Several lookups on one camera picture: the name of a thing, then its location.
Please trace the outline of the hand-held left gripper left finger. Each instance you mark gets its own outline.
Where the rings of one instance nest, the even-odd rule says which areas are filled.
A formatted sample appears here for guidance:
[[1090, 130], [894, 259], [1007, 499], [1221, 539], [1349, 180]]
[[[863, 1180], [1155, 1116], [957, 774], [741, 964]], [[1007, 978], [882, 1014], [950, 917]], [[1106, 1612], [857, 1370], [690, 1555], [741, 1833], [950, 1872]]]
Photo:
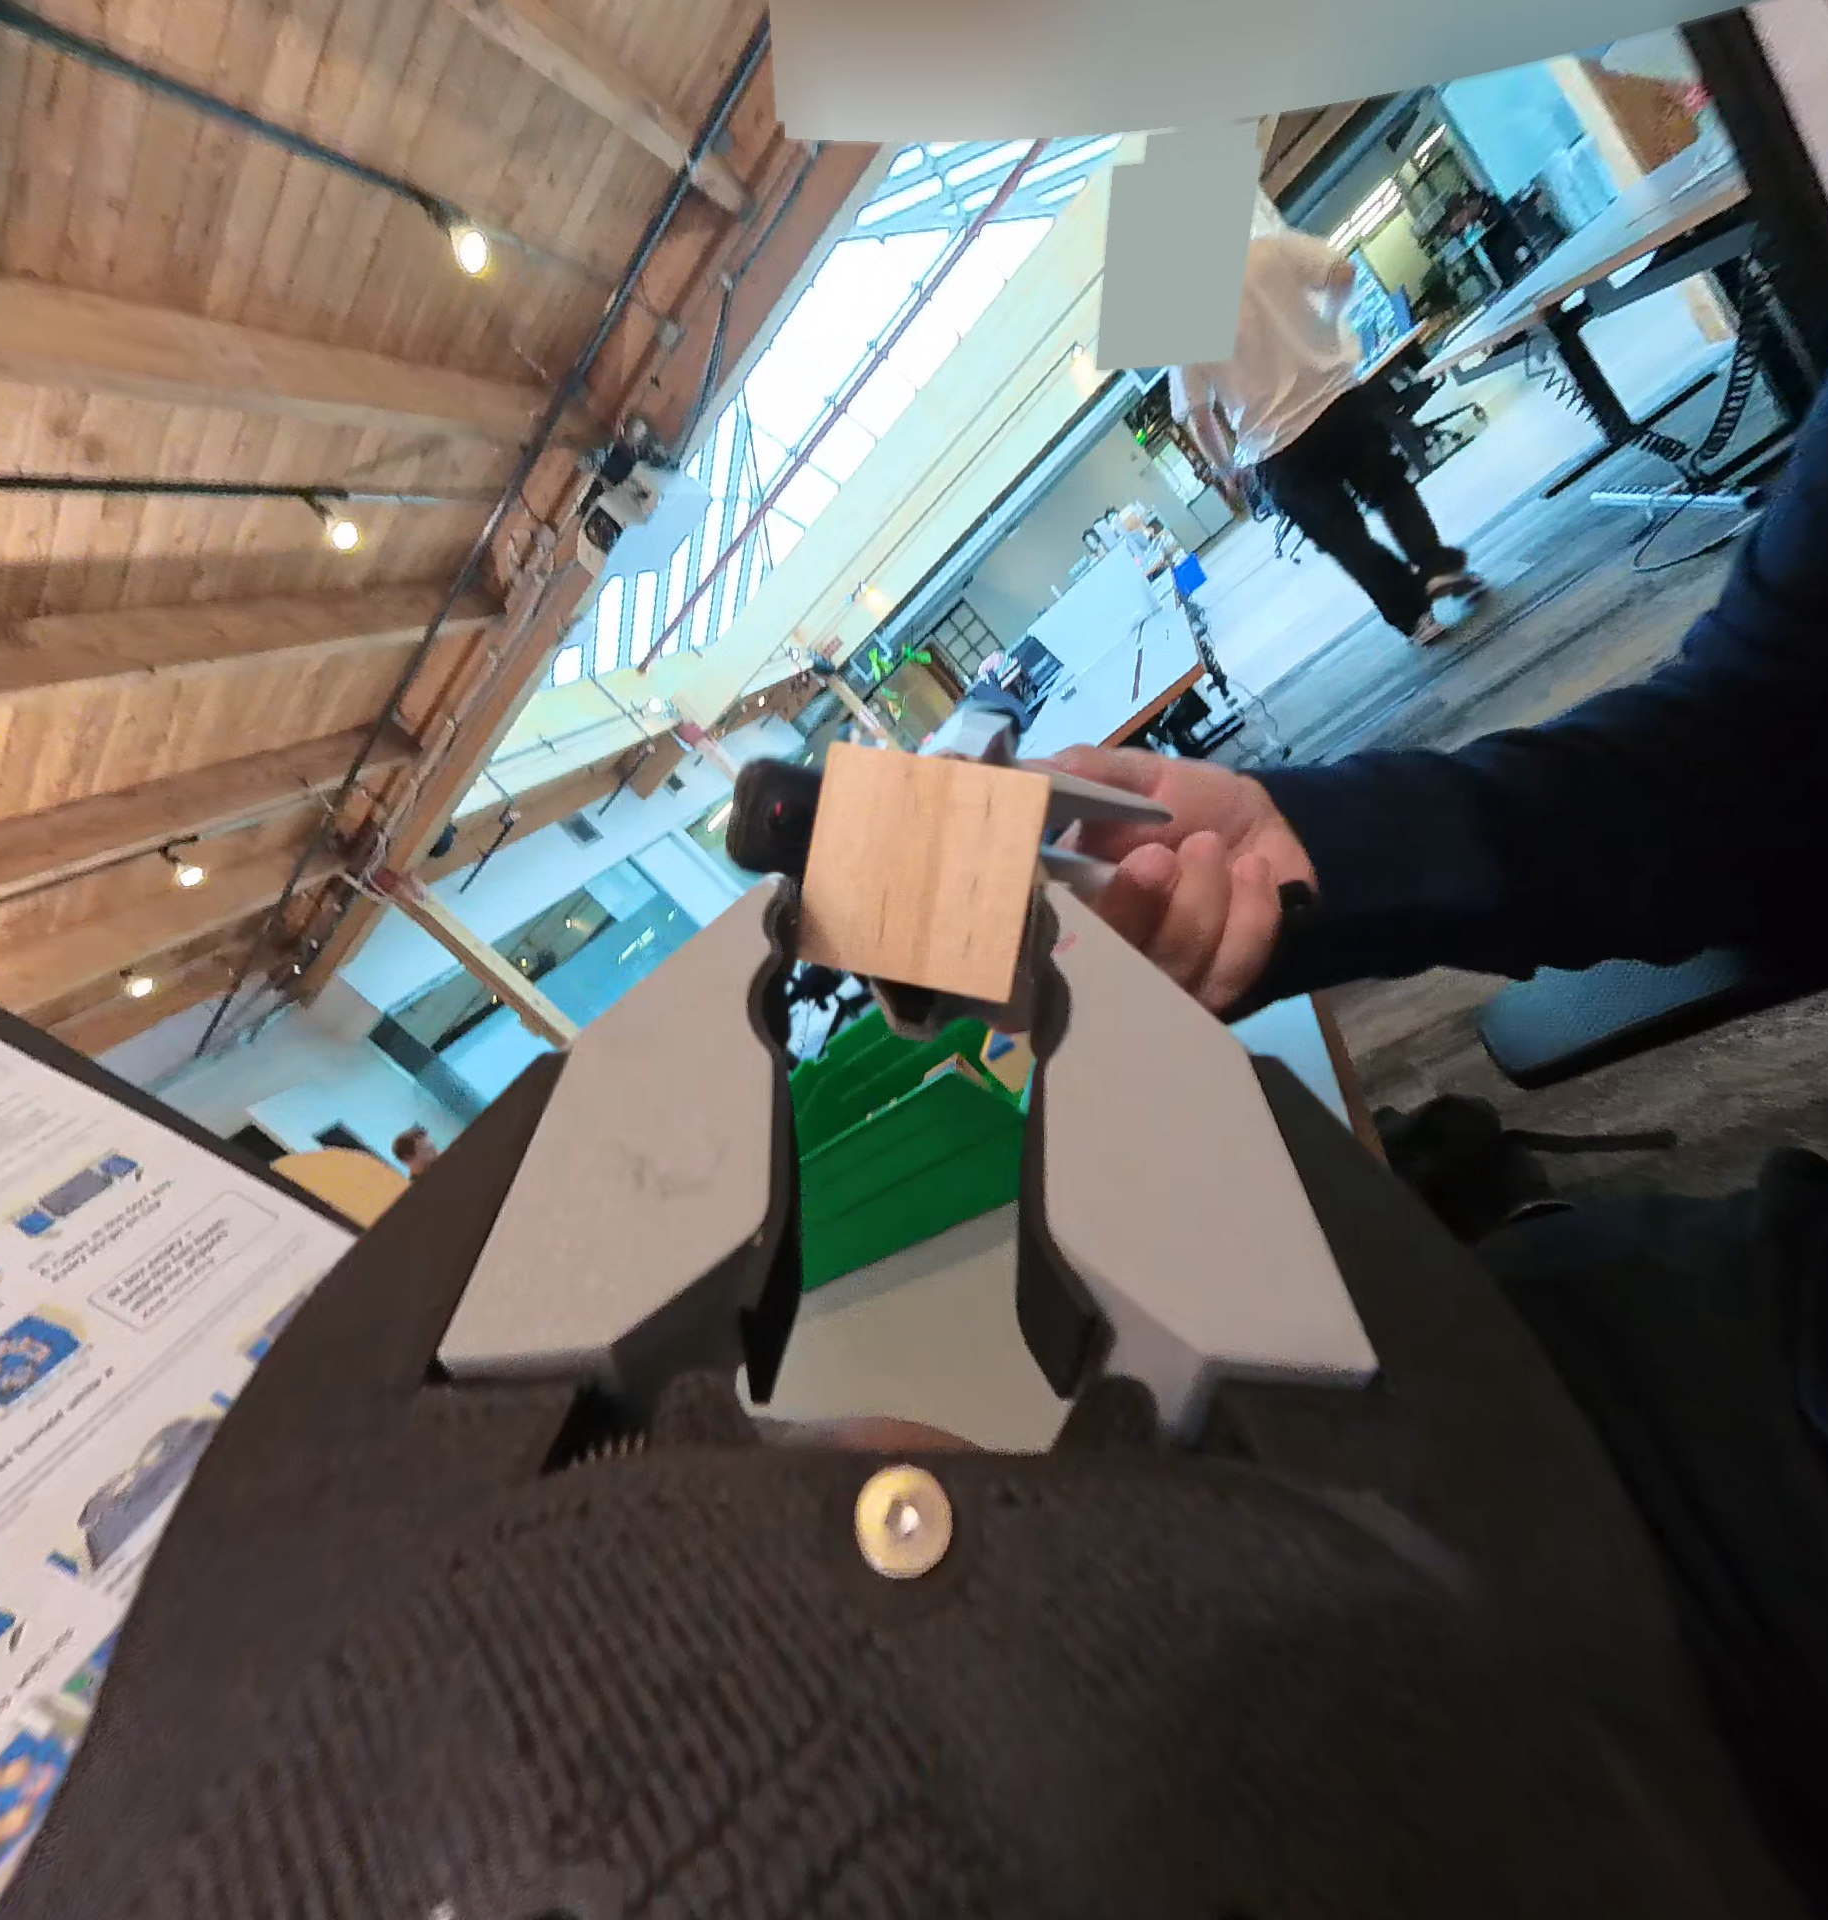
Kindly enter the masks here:
[[759, 878], [566, 1051], [439, 1345], [452, 1380], [652, 1400], [711, 1370], [775, 1396], [800, 1310], [797, 920], [800, 885]]

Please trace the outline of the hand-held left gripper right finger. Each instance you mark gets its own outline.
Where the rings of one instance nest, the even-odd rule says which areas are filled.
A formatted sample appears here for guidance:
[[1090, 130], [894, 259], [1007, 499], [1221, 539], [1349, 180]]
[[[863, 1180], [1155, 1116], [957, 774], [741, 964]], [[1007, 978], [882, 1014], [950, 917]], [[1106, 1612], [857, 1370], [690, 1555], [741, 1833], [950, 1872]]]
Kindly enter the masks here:
[[1249, 1051], [1067, 885], [1031, 924], [1019, 1335], [1045, 1385], [1364, 1389], [1377, 1354]]

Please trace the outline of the green plastic bin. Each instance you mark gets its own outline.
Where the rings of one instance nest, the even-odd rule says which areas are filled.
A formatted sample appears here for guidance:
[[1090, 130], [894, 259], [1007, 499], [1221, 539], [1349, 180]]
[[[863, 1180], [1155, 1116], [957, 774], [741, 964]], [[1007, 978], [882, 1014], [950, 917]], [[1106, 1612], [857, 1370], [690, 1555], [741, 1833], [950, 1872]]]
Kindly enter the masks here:
[[790, 1075], [805, 1294], [1016, 1203], [1027, 1106], [986, 1067], [986, 1087], [923, 1085], [950, 1053], [983, 1064], [986, 1040], [977, 1020], [916, 1040], [867, 1014]]

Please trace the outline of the person's right forearm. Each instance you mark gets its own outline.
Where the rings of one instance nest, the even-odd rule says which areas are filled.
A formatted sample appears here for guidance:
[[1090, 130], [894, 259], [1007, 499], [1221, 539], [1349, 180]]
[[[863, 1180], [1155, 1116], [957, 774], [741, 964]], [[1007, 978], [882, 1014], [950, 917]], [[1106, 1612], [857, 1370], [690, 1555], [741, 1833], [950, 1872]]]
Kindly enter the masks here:
[[1828, 375], [1720, 601], [1643, 685], [1459, 753], [1264, 787], [1314, 878], [1244, 1014], [1709, 947], [1828, 988]]

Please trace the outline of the person's right hand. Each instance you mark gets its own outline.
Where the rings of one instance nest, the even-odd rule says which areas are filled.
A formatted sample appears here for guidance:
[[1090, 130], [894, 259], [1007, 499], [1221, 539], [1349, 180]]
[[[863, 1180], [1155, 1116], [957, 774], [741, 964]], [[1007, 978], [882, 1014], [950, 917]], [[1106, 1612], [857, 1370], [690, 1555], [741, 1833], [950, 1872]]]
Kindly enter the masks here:
[[1236, 1020], [1282, 943], [1282, 889], [1314, 889], [1311, 859], [1264, 782], [1097, 746], [1072, 746], [1055, 768], [1165, 808], [1165, 823], [1080, 820], [1070, 849], [1113, 867], [1092, 912], [1188, 999]]

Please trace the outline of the long white table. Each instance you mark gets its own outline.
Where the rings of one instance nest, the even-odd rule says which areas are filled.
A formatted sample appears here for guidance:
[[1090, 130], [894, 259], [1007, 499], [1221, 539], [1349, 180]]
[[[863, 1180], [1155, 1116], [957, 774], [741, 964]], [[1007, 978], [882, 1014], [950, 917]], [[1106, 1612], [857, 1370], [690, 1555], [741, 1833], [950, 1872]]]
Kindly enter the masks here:
[[1152, 581], [1127, 547], [1094, 561], [1027, 638], [1060, 672], [1023, 732], [1023, 759], [1121, 746], [1208, 675], [1169, 576]]

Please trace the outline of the white ceiling unit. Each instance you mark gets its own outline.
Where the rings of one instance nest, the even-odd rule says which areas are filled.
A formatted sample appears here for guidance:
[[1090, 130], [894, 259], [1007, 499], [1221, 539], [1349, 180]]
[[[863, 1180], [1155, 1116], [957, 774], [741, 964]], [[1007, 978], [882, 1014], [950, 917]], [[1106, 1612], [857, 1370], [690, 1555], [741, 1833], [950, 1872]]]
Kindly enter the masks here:
[[698, 476], [652, 466], [619, 438], [592, 466], [575, 558], [592, 579], [669, 572], [709, 508], [711, 494]]

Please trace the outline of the printed instruction board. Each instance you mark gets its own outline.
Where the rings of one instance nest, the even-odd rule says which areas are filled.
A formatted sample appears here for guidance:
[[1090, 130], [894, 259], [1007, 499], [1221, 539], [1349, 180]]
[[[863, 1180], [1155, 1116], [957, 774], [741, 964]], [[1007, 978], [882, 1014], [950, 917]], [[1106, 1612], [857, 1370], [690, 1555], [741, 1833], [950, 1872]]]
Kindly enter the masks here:
[[0, 1009], [0, 1896], [225, 1414], [356, 1228]]

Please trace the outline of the person's dark trousers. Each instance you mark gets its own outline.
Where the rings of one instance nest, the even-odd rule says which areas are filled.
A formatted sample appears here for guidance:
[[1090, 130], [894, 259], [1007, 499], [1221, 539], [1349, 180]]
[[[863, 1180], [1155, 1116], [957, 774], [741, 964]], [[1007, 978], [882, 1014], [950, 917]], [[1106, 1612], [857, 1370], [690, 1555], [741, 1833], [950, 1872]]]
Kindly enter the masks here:
[[1758, 1819], [1828, 1916], [1828, 1160], [1541, 1203], [1476, 1254], [1614, 1457]]

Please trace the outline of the wooden top desk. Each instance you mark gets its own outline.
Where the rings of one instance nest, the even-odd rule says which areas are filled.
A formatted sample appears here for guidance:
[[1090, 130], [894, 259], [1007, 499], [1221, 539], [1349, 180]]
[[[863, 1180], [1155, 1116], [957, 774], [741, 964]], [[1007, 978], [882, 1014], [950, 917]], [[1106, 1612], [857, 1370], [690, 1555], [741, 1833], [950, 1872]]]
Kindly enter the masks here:
[[[1818, 385], [1814, 353], [1770, 274], [1765, 228], [1750, 206], [1741, 159], [1708, 140], [1695, 143], [1632, 185], [1519, 286], [1451, 327], [1424, 375], [1475, 379], [1507, 364], [1552, 375], [1555, 396], [1596, 425], [1599, 444], [1550, 485], [1550, 496], [1569, 492], [1610, 457], [1643, 452], [1670, 466], [1689, 496], [1746, 503], [1741, 476], [1781, 452]], [[1701, 396], [1701, 383], [1637, 417], [1587, 328], [1695, 276], [1718, 281], [1736, 311], [1736, 343], [1718, 420], [1698, 444], [1685, 444], [1668, 434], [1664, 422]]]

